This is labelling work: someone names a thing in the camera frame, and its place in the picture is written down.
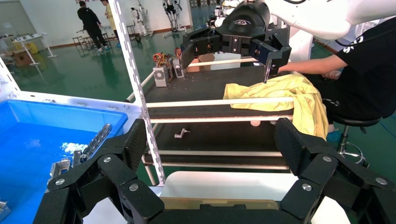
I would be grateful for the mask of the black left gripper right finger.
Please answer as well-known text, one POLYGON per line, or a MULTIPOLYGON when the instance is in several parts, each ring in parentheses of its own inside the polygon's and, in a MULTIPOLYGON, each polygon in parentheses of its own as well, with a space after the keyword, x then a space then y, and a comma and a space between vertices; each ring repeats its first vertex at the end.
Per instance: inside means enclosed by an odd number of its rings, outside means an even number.
POLYGON ((309 223, 325 197, 354 211, 360 224, 395 223, 390 179, 347 160, 323 138, 299 132, 287 118, 276 122, 275 141, 298 178, 280 202, 277 223, 309 223))

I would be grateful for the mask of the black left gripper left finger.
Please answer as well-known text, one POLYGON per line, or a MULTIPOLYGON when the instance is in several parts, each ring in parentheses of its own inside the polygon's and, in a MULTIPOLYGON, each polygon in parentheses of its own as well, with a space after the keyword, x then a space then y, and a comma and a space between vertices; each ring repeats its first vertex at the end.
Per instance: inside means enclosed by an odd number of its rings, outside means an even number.
POLYGON ((164 203, 136 174, 146 144, 145 122, 137 119, 126 134, 107 139, 92 158, 49 182, 34 223, 81 224, 106 198, 129 224, 151 223, 164 203))

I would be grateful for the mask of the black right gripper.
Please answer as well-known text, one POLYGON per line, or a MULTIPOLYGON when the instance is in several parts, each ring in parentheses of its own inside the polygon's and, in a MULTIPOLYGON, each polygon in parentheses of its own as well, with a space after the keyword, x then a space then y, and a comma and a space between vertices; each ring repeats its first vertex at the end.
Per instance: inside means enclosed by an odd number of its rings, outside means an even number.
POLYGON ((225 52, 251 56, 264 64, 263 83, 276 76, 291 54, 288 31, 268 31, 270 11, 262 0, 240 3, 213 31, 200 28, 183 36, 180 67, 186 69, 197 56, 225 52))

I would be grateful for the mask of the seated person bare hand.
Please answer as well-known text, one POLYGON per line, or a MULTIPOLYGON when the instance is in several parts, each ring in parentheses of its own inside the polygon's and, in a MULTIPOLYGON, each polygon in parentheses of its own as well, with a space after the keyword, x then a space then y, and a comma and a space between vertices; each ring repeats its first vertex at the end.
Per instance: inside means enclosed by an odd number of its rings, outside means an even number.
POLYGON ((341 75, 341 71, 339 71, 339 70, 333 70, 333 71, 321 74, 321 76, 325 80, 337 80, 340 77, 340 75, 341 75))

